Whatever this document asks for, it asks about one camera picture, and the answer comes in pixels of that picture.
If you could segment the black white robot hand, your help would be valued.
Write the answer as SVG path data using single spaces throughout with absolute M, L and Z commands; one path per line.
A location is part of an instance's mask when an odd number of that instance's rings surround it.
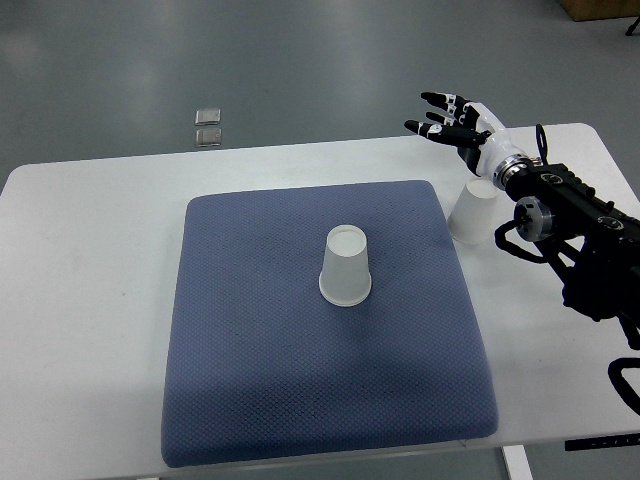
M 426 121 L 407 120 L 404 127 L 433 143 L 455 147 L 467 168 L 502 188 L 503 170 L 525 158 L 506 127 L 482 103 L 461 95 L 422 92 L 421 98 L 441 113 L 427 112 Z

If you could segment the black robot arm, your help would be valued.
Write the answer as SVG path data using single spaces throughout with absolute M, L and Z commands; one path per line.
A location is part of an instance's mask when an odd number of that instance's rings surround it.
M 516 202 L 513 219 L 495 230 L 496 246 L 536 264 L 548 264 L 563 284 L 563 305 L 599 322 L 617 318 L 631 349 L 639 348 L 639 220 L 596 197 L 563 164 L 547 161 L 544 128 L 536 126 L 540 153 L 506 174 Z

